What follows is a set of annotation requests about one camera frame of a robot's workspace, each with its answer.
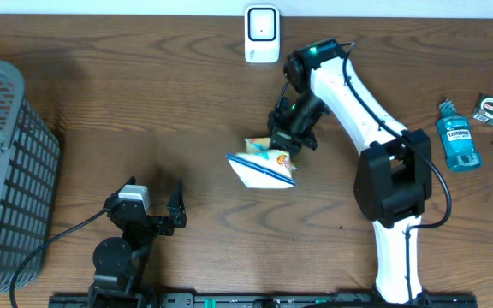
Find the mouthwash bottle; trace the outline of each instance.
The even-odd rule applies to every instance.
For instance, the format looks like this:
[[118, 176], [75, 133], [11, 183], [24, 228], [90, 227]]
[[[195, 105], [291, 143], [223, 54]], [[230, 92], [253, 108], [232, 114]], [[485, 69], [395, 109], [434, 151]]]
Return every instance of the mouthwash bottle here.
[[467, 118], [458, 115], [448, 98], [438, 108], [443, 118], [437, 122], [437, 131], [443, 140], [448, 167], [454, 172], [463, 172], [482, 166], [483, 160], [472, 141]]

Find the wooden table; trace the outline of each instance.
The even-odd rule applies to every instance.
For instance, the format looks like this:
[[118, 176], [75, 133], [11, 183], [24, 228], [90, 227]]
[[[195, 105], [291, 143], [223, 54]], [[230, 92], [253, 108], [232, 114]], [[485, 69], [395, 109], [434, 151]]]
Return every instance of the wooden table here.
[[[336, 37], [357, 42], [353, 63], [381, 105], [433, 140], [435, 164], [454, 198], [452, 218], [419, 235], [419, 276], [430, 291], [467, 291], [493, 307], [493, 127], [471, 120], [484, 166], [454, 174], [435, 128], [437, 105], [471, 117], [493, 95], [493, 21], [282, 18], [279, 63], [243, 56], [240, 17], [0, 15], [0, 59], [24, 74], [27, 97], [65, 136], [51, 234], [83, 221], [130, 175], [149, 187], [153, 212], [183, 180], [188, 223], [157, 238], [145, 284], [200, 293], [324, 293], [370, 288], [374, 233], [353, 198], [358, 156], [333, 116], [303, 150], [298, 185], [244, 188], [225, 154], [267, 134], [285, 79], [285, 56]], [[443, 215], [433, 179], [426, 222]], [[84, 293], [92, 252], [121, 233], [109, 219], [52, 245], [43, 274], [18, 292], [20, 307], [53, 293]], [[0, 295], [0, 307], [9, 296]]]

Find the laundry basket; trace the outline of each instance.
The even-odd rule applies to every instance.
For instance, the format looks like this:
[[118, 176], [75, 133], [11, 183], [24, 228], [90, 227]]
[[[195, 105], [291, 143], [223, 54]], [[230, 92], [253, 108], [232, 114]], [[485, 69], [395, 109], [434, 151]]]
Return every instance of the laundry basket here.
[[[48, 236], [60, 162], [58, 141], [24, 98], [21, 73], [0, 61], [0, 293]], [[30, 261], [17, 287], [39, 275], [43, 258]]]

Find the black cable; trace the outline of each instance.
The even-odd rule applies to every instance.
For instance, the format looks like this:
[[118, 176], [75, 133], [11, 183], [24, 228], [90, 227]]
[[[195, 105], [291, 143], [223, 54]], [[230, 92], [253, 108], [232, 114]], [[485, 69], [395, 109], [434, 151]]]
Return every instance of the black cable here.
[[71, 234], [72, 232], [85, 227], [87, 224], [93, 222], [95, 219], [99, 218], [102, 216], [104, 213], [110, 211], [110, 209], [103, 209], [91, 218], [85, 220], [84, 222], [78, 224], [75, 227], [69, 228], [68, 230], [60, 233], [59, 235], [53, 237], [50, 240], [47, 240], [45, 243], [41, 244], [39, 247], [37, 247], [32, 253], [30, 253], [24, 261], [18, 266], [18, 269], [16, 269], [15, 274], [13, 275], [13, 279], [10, 281], [10, 287], [9, 287], [9, 297], [10, 297], [10, 304], [13, 308], [18, 308], [18, 305], [16, 304], [16, 298], [15, 298], [15, 287], [16, 287], [16, 281], [18, 280], [18, 275], [22, 272], [22, 270], [26, 267], [28, 262], [30, 262], [33, 257], [35, 257], [36, 254], [42, 252], [44, 249], [46, 249], [50, 244], [54, 243], [57, 240], [60, 240], [62, 237]]
[[284, 96], [284, 92], [287, 91], [287, 88], [288, 88], [288, 81], [284, 84], [284, 86], [282, 86], [281, 95], [279, 95], [279, 100], [277, 101], [276, 109], [281, 108], [282, 97]]
[[350, 77], [347, 75], [347, 60], [349, 59], [349, 56], [351, 55], [351, 51], [355, 47], [355, 43], [347, 43], [350, 44], [351, 47], [349, 47], [349, 50], [347, 51], [346, 55], [343, 58], [343, 65], [342, 65], [342, 73], [343, 73], [343, 78], [349, 87], [349, 90], [351, 93], [357, 98], [359, 103], [363, 106], [363, 108], [366, 110], [366, 112], [374, 119], [374, 121], [383, 128], [386, 132], [397, 138], [402, 144], [405, 145], [410, 151], [414, 152], [421, 158], [424, 163], [426, 163], [431, 171], [435, 174], [437, 177], [439, 183], [441, 183], [441, 186], [443, 187], [444, 191], [444, 196], [446, 198], [446, 211], [444, 212], [443, 218], [434, 223], [429, 223], [429, 224], [420, 224], [420, 225], [415, 225], [415, 226], [408, 226], [404, 235], [405, 235], [405, 240], [407, 242], [406, 249], [407, 249], [407, 276], [405, 277], [407, 280], [407, 289], [408, 289], [408, 303], [412, 302], [412, 287], [410, 286], [410, 231], [413, 229], [421, 229], [421, 228], [438, 228], [441, 227], [449, 218], [450, 214], [452, 213], [452, 197], [450, 196], [450, 190], [448, 189], [448, 185], [446, 184], [446, 181], [443, 178], [443, 175], [441, 175], [440, 171], [437, 169], [435, 164], [431, 162], [429, 158], [425, 156], [425, 154], [415, 145], [412, 145], [406, 138], [402, 137], [399, 135], [397, 132], [389, 128], [386, 124], [385, 121], [382, 121], [380, 118], [377, 117], [377, 115], [366, 105], [365, 101], [360, 97], [360, 95], [355, 91], [353, 88], [353, 85], [351, 84]]

